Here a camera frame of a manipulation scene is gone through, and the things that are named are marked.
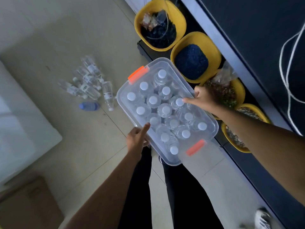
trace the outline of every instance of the yellow bucket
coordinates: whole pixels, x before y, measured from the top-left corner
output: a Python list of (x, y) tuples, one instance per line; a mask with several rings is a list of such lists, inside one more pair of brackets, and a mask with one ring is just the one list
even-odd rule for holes
[(215, 71), (218, 69), (221, 62), (221, 54), (212, 40), (202, 32), (191, 32), (185, 35), (173, 48), (170, 54), (170, 60), (175, 64), (176, 55), (189, 44), (196, 44), (200, 47), (201, 51), (205, 54), (209, 61), (209, 66), (206, 71), (196, 80), (186, 78), (182, 76), (189, 83), (197, 84), (201, 83), (205, 77), (213, 77)]
[[(204, 76), (202, 79), (202, 82), (199, 84), (199, 86), (203, 86), (206, 81), (208, 81), (210, 78), (217, 75), (217, 73), (219, 71), (220, 71), (220, 69), (216, 70), (212, 75)], [(234, 109), (238, 109), (245, 101), (245, 96), (246, 96), (245, 87), (239, 79), (231, 80), (230, 85), (234, 88), (234, 90), (236, 92), (236, 106)]]
[[(145, 13), (155, 13), (161, 10), (165, 10), (168, 14), (169, 19), (172, 21), (173, 24), (176, 26), (177, 36), (175, 41), (166, 48), (157, 48), (153, 47), (141, 34), (141, 21)], [(177, 42), (184, 36), (186, 31), (186, 21), (185, 17), (181, 13), (181, 11), (169, 0), (152, 0), (147, 3), (135, 16), (135, 31), (140, 36), (140, 38), (145, 42), (147, 46), (155, 51), (167, 51), (171, 49)]]
[[(239, 108), (243, 108), (243, 107), (247, 107), (249, 109), (251, 109), (252, 111), (254, 111), (264, 122), (270, 124), (270, 120), (265, 116), (265, 114), (255, 105), (253, 104), (242, 104), (241, 106), (239, 106)], [(242, 153), (251, 153), (250, 150), (248, 148), (241, 148), (239, 146), (237, 146), (236, 144), (234, 144), (234, 141), (231, 140), (231, 138), (228, 136), (227, 134), (227, 130), (226, 130), (226, 124), (224, 122), (222, 122), (221, 124), (221, 130), (224, 133), (225, 137), (227, 138), (227, 140), (239, 151), (241, 151)]]

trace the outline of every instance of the white cord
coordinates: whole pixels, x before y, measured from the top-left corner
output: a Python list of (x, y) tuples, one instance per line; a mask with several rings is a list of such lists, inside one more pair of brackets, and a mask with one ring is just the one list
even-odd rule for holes
[[(301, 29), (301, 31), (297, 34), (295, 34), (294, 36), (292, 36), (291, 38), (289, 38), (285, 43), (284, 45), (282, 46), (282, 49), (281, 49), (281, 53), (280, 53), (280, 60), (279, 60), (279, 68), (280, 68), (280, 74), (281, 74), (281, 78), (282, 78), (282, 81), (285, 85), (285, 88), (287, 90), (287, 93), (288, 93), (288, 110), (287, 110), (287, 115), (288, 115), (288, 119), (290, 120), (293, 128), (295, 129), (295, 131), (299, 134), (299, 135), (302, 135), (301, 132), (299, 131), (299, 129), (296, 127), (296, 125), (294, 124), (292, 118), (291, 118), (291, 115), (290, 115), (290, 109), (291, 109), (291, 98), (295, 99), (297, 102), (300, 102), (300, 103), (303, 103), (305, 104), (305, 101), (302, 101), (302, 100), (299, 100), (298, 98), (296, 98), (290, 91), (289, 89), (289, 80), (288, 80), (288, 77), (289, 77), (289, 71), (290, 71), (290, 67), (291, 67), (291, 63), (292, 63), (292, 59), (293, 59), (293, 56), (294, 56), (294, 53), (295, 53), (295, 50), (296, 50), (296, 46), (298, 45), (298, 42), (303, 34), (303, 31), (305, 29), (305, 23)], [(284, 74), (283, 74), (283, 69), (282, 69), (282, 58), (283, 58), (283, 53), (284, 53), (284, 47), (285, 45), (290, 41), (292, 40), (293, 38), (295, 38), (297, 35), (299, 35), (297, 37), (297, 39), (295, 40), (295, 43), (294, 43), (294, 46), (293, 46), (293, 49), (292, 49), (292, 52), (291, 52), (291, 55), (290, 55), (290, 59), (289, 59), (289, 63), (288, 63), (288, 67), (287, 67), (287, 72), (286, 72), (286, 77), (284, 77)]]

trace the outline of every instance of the dark blue granules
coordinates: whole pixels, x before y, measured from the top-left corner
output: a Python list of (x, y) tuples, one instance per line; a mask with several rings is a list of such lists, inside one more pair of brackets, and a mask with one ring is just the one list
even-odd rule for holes
[(168, 29), (167, 29), (167, 19), (160, 25), (154, 27), (151, 31), (145, 29), (141, 26), (141, 34), (152, 46), (156, 48), (166, 48), (170, 46), (176, 39), (177, 32), (176, 26), (168, 19)]
[(198, 79), (208, 68), (209, 61), (200, 47), (190, 44), (175, 57), (175, 66), (188, 79)]

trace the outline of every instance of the tile floor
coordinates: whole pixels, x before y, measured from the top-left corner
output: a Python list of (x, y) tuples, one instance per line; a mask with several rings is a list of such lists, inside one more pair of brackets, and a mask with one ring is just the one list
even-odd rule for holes
[[(3, 0), (0, 59), (63, 136), (63, 141), (20, 174), (43, 175), (65, 215), (71, 216), (126, 154), (133, 127), (120, 107), (85, 112), (80, 99), (60, 90), (58, 78), (72, 80), (80, 57), (93, 54), (117, 90), (147, 61), (136, 47), (134, 12), (124, 0)], [(225, 228), (251, 224), (259, 200), (211, 143), (185, 166), (211, 198)], [(162, 165), (153, 153), (149, 181), (152, 223), (172, 228)]]

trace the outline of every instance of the blue plastic pellets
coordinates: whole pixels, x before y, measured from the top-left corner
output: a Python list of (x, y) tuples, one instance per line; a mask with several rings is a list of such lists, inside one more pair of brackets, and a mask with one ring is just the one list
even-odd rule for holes
[(198, 79), (208, 68), (209, 61), (200, 47), (190, 44), (175, 57), (175, 66), (188, 79)]

